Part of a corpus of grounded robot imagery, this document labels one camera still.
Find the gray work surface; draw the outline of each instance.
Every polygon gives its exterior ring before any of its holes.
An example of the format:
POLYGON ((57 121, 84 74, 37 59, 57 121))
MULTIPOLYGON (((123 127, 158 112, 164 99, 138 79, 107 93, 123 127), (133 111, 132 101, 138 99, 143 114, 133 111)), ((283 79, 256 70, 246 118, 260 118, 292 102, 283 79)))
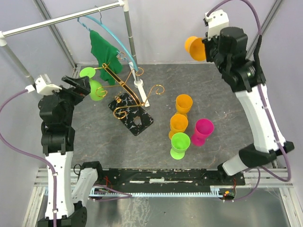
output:
MULTIPOLYGON (((249 189, 238 189, 243 196, 249 189)), ((279 189, 249 199, 136 197, 87 203, 88 227, 290 227, 279 189)))
MULTIPOLYGON (((121 88, 111 87, 102 101, 86 97, 75 107, 72 126, 76 130, 72 164, 100 161, 111 168, 214 168, 253 142, 246 115, 230 87, 221 79, 213 64, 143 65, 146 94, 155 84, 165 87, 163 95, 155 91, 149 98, 150 107, 144 109, 154 123, 140 135, 134 136, 113 116, 108 104, 121 88), (176 97, 188 94, 193 106, 188 115, 185 133, 192 136, 200 118, 213 121, 215 130, 205 145, 188 148, 182 160, 170 156, 169 120, 176 112, 176 97)), ((126 79, 125 65, 119 77, 126 79)), ((102 82, 99 72, 93 78, 102 82)), ((127 84, 134 88, 131 76, 127 84)))

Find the blue hanger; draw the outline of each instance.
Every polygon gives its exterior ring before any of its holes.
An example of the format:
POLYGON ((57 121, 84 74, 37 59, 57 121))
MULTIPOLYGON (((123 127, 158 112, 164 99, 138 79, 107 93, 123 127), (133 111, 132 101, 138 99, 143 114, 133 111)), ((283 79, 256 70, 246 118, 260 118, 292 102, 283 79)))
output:
MULTIPOLYGON (((128 55, 128 57, 130 58, 130 60, 132 61, 133 65, 134 65, 134 69, 135 71, 138 71, 138 67, 136 62, 134 61, 132 55, 128 52, 127 48, 123 45, 123 43, 118 39, 118 37, 111 31, 109 30, 108 27, 106 27, 100 18, 100 21, 98 21, 96 18, 92 17, 92 16, 84 16, 88 19, 91 19, 93 21, 95 21, 98 25, 100 25, 102 28, 104 28, 119 44, 120 46, 124 49, 125 53, 128 55)), ((77 21, 83 26, 85 27, 88 31, 91 31, 91 29, 89 27, 86 26, 86 24, 84 24, 83 22, 80 22, 80 18, 77 18, 77 21)))

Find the metal rod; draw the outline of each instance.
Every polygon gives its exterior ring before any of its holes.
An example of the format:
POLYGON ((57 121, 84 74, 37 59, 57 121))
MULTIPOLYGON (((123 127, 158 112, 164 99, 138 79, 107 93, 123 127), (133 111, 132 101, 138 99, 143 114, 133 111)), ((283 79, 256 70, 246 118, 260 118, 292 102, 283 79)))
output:
POLYGON ((10 31, 7 31, 7 32, 2 32, 2 34, 3 34, 4 37, 8 37, 8 36, 11 36, 11 35, 16 35, 16 34, 31 31, 31 30, 34 30, 34 29, 37 29, 37 28, 41 28, 41 27, 45 27, 45 26, 49 26, 49 25, 54 25, 54 24, 57 24, 57 23, 60 23, 60 22, 63 22, 63 21, 75 19, 75 18, 78 18, 78 17, 82 17, 82 16, 85 16, 85 15, 89 15, 89 14, 92 14, 92 13, 96 13, 96 12, 99 12, 99 11, 104 11, 106 9, 111 9, 111 8, 115 8, 115 7, 119 7, 119 6, 120 6, 120 2, 112 3, 112 4, 109 4, 109 5, 106 5, 106 6, 101 6, 101 7, 98 7, 98 8, 95 7, 93 9, 89 9, 89 10, 82 11, 82 12, 79 12, 79 13, 73 13, 73 14, 63 16, 63 17, 58 17, 58 18, 46 20, 46 21, 43 21, 43 22, 40 22, 40 23, 37 23, 37 24, 16 28, 16 29, 13 29, 13 30, 10 30, 10 31))
MULTIPOLYGON (((47 10, 47 7, 43 0, 34 0, 34 3, 36 4, 36 6, 37 6, 38 10, 40 11, 41 15, 43 16, 44 20, 49 20, 52 18, 51 14, 47 10)), ((72 55, 71 55, 69 49, 67 48, 67 46, 64 42, 64 39, 63 39, 60 31, 56 27, 56 25, 50 25, 49 29, 51 30, 51 33, 53 34, 54 38, 56 39, 58 45, 60 46, 61 50, 63 51, 64 55, 66 56, 70 65, 72 66, 72 68, 76 69, 76 62, 72 58, 72 55)))
POLYGON ((8 44, 3 46, 5 52, 9 55, 9 57, 14 61, 14 63, 17 65, 17 67, 22 71, 22 73, 25 75, 25 77, 29 80, 30 84, 35 84, 34 78, 32 75, 27 71, 25 66, 22 64, 22 62, 19 60, 19 58, 14 54, 14 52, 11 50, 8 44))
MULTIPOLYGON (((131 53, 134 61, 137 63, 137 56, 136 56, 136 50, 134 49, 134 38, 133 38, 133 32, 132 32, 132 25, 131 25, 131 20, 129 17, 129 11, 124 12, 124 17, 125 17, 125 22, 126 22, 126 28, 127 28, 127 33, 128 33, 128 40, 129 40, 129 45, 131 48, 131 53)), ((139 82, 140 78, 136 76, 136 81, 139 82)))
MULTIPOLYGON (((281 6, 283 1, 284 0, 276 0, 274 2, 273 6, 271 7, 269 13, 266 15, 266 18, 265 18, 265 20, 264 20, 264 22, 262 23, 262 26, 261 26, 261 30, 262 30, 263 35, 267 31, 267 29, 269 28, 269 25, 271 24, 273 19, 275 18, 275 15, 279 11, 280 6, 281 6)), ((252 56, 252 54, 254 53, 255 47, 257 45, 258 37, 259 37, 259 35, 257 34, 255 36, 254 40, 252 41, 250 47, 248 48, 247 55, 246 55, 247 58, 250 58, 252 56)))

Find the metal floor plate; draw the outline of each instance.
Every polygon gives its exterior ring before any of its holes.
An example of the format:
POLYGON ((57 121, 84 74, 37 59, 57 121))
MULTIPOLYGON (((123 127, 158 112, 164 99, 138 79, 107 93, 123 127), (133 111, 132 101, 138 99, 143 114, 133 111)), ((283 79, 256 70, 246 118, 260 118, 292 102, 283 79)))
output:
MULTIPOLYGON (((249 189, 239 189, 239 196, 249 189)), ((259 189, 249 200, 159 198, 87 204, 88 227, 289 227, 279 189, 259 189)))

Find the cable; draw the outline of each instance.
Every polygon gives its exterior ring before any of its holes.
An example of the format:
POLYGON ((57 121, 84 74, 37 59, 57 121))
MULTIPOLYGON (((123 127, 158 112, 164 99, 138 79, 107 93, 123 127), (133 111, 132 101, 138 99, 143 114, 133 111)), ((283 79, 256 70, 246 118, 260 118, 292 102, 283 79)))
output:
POLYGON ((76 165, 74 165, 73 170, 74 170, 74 173, 75 173, 77 176, 80 176, 80 173, 81 173, 81 165, 80 165, 80 164, 76 164, 76 165), (79 170, 79 173, 76 173, 75 168, 76 168, 76 166, 78 166, 78 165, 80 166, 80 170, 79 170))
MULTIPOLYGON (((209 15, 214 12, 216 9, 218 9, 220 6, 224 5, 225 3, 229 2, 229 1, 232 1, 232 0, 224 0, 222 2, 220 2, 218 5, 216 5, 215 7, 213 7, 208 13, 207 13, 207 17, 209 17, 209 15)), ((240 0, 240 1, 243 1, 244 3, 246 3, 246 5, 249 6, 249 8, 251 9, 252 13, 254 14, 255 16, 255 19, 256 19, 256 22, 257 22, 257 27, 258 27, 258 34, 259 35, 262 35, 262 29, 261 29, 261 24, 260 24, 260 20, 259 20, 259 17, 258 17, 258 14, 255 10, 255 8, 253 7, 253 5, 248 1, 248 0, 240 0)))
MULTIPOLYGON (((229 2, 231 0, 224 0, 222 2, 220 2, 218 5, 216 5, 215 7, 213 7, 208 13, 207 13, 207 16, 209 16, 212 12, 214 12, 217 8, 219 8, 220 6, 222 6, 223 4, 229 2)), ((245 2, 249 8, 251 9, 255 19, 256 19, 256 23, 257 23, 257 27, 258 27, 258 34, 259 34, 259 39, 258 39, 258 43, 257 43, 257 47, 254 51, 254 59, 256 61, 259 62, 259 58, 258 58, 258 52, 259 52, 259 49, 260 49, 260 46, 261 46, 261 40, 262 40, 262 29, 261 29, 261 24, 260 24, 260 20, 259 20, 259 17, 258 17, 258 14, 255 10, 255 8, 252 6, 252 4, 248 1, 248 0, 240 0, 240 1, 243 1, 245 2)), ((281 178, 279 176, 277 176, 276 174, 274 174, 273 172, 271 172, 270 170, 268 170, 266 167, 264 166, 260 166, 260 168, 264 169, 266 172, 268 172, 269 174, 271 174, 272 176, 274 176, 275 178, 279 179, 280 181, 283 181, 283 182, 289 182, 291 177, 292 177, 292 173, 291 173, 291 168, 290 168, 290 163, 289 163, 289 159, 287 157, 287 154, 284 150, 284 147, 282 146, 282 144, 280 143, 280 139, 279 139, 279 136, 278 136, 278 133, 277 133, 277 129, 276 129, 276 126, 274 124, 274 121, 273 121, 273 117, 271 116, 271 113, 270 111, 268 110, 268 106, 267 106, 267 103, 266 103, 266 100, 265 100, 265 97, 264 97, 264 93, 263 93, 263 90, 262 90, 262 85, 261 84, 258 84, 258 92, 259 92, 259 95, 260 95, 260 98, 261 98, 261 101, 262 101, 262 104, 263 104, 263 107, 265 109, 265 112, 266 112, 266 115, 267 115, 267 118, 269 120, 269 123, 270 123, 270 126, 272 128, 272 131, 274 133, 274 137, 275 137, 275 140, 276 140, 276 143, 279 147, 279 149, 281 150, 282 154, 283 154, 283 157, 284 157, 284 160, 285 160, 285 163, 286 163, 286 168, 287 168, 287 172, 288 172, 288 175, 287 175, 287 178, 284 179, 284 178, 281 178)))
POLYGON ((250 193, 248 193, 247 195, 243 196, 243 197, 240 197, 238 199, 234 199, 234 200, 223 200, 223 202, 236 202, 236 201, 240 201, 240 200, 243 200, 243 199, 246 199, 248 198, 249 196, 251 196, 257 189, 257 187, 259 186, 259 183, 260 183, 260 180, 261 180, 261 172, 259 170, 259 168, 256 168, 259 175, 258 175, 258 181, 255 185, 255 187, 250 191, 250 193))
MULTIPOLYGON (((23 91, 20 91, 18 93, 16 93, 15 95, 13 95, 12 97, 10 97, 8 100, 6 100, 0 107, 0 113, 2 111, 2 109, 5 107, 5 105, 7 103, 9 103, 11 100, 13 100, 14 98, 18 97, 19 95, 21 94, 24 94, 26 93, 27 90, 23 90, 23 91)), ((6 145, 8 146, 10 149, 22 154, 22 155, 26 155, 26 156, 29 156, 29 157, 33 157, 35 159, 38 159, 42 162, 44 162, 45 164, 48 165, 48 167, 51 169, 52 171, 52 174, 53 174, 53 227, 57 227, 57 214, 56 214, 56 210, 57 210, 57 177, 56 177, 56 171, 55 171, 55 168, 53 167, 53 165, 47 161, 46 159, 42 158, 42 157, 39 157, 37 155, 33 155, 33 154, 30 154, 30 153, 27 153, 25 151, 22 151, 16 147, 14 147, 13 145, 11 145, 9 142, 7 142, 1 132, 0 132, 0 140, 6 145)))
POLYGON ((90 200, 92 200, 92 201, 94 201, 94 202, 95 202, 95 201, 96 201, 96 202, 106 202, 106 201, 113 201, 113 200, 129 199, 129 198, 132 197, 131 194, 127 194, 127 193, 124 193, 124 192, 119 192, 119 191, 117 191, 117 190, 115 190, 115 189, 106 187, 105 185, 96 184, 96 185, 94 185, 94 186, 96 186, 96 187, 102 187, 102 188, 105 188, 105 189, 107 189, 107 190, 109 190, 109 191, 111 191, 111 192, 115 192, 115 193, 118 193, 118 194, 121 194, 121 195, 126 195, 126 196, 124 196, 124 197, 115 197, 115 198, 111 198, 111 199, 108 199, 108 200, 90 199, 90 200))

